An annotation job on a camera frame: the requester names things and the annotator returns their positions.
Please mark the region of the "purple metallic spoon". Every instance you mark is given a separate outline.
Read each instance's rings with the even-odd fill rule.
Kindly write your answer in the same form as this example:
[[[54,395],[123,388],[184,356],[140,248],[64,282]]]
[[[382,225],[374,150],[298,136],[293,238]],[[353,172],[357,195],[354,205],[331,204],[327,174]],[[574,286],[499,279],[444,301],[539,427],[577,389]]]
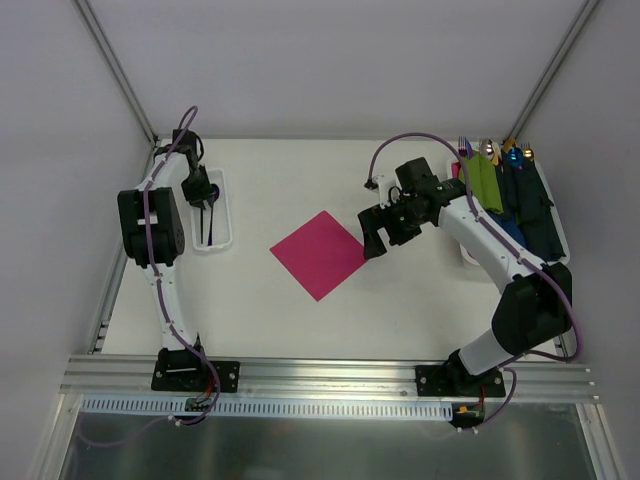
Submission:
[[[208,205],[210,209],[210,220],[209,220],[209,233],[208,233],[208,246],[212,246],[214,244],[214,218],[215,218],[215,205],[220,197],[220,188],[217,184],[212,183],[212,194],[208,199]]]

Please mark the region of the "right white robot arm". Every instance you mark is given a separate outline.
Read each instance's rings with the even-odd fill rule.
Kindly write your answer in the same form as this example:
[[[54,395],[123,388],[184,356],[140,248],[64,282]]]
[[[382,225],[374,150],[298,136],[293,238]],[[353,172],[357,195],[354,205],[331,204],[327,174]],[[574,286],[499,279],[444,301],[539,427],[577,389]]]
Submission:
[[[421,396],[501,396],[498,370],[571,327],[572,278],[561,262],[529,252],[481,208],[458,179],[439,180],[425,158],[408,161],[391,181],[377,181],[379,202],[358,215],[365,259],[438,227],[482,266],[500,293],[487,331],[454,351],[440,366],[416,373]]]

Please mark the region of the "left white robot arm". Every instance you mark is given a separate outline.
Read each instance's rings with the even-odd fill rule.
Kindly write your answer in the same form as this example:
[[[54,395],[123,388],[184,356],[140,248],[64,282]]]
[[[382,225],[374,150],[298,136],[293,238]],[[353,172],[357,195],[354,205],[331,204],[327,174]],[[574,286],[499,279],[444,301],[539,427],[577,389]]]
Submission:
[[[215,388],[214,376],[203,359],[199,334],[189,325],[177,285],[178,258],[184,253],[186,234],[174,191],[169,185],[175,169],[187,168],[181,188],[187,204],[203,213],[220,195],[206,168],[201,138],[193,131],[176,129],[172,143],[154,152],[151,172],[134,189],[117,195],[126,255],[142,268],[161,325],[162,346],[154,367],[155,391],[196,392],[203,398]]]

